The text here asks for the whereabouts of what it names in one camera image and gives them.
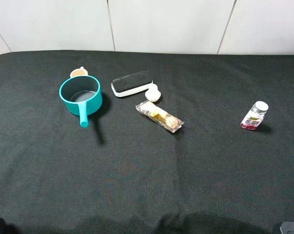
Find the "grey robot base right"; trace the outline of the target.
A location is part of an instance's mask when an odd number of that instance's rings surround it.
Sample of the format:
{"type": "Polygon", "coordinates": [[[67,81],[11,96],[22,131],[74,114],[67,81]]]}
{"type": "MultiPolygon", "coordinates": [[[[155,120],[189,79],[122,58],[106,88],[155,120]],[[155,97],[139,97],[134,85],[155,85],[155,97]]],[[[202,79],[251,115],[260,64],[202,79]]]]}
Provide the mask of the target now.
{"type": "Polygon", "coordinates": [[[273,227],[273,234],[294,234],[294,222],[277,223],[273,227]]]}

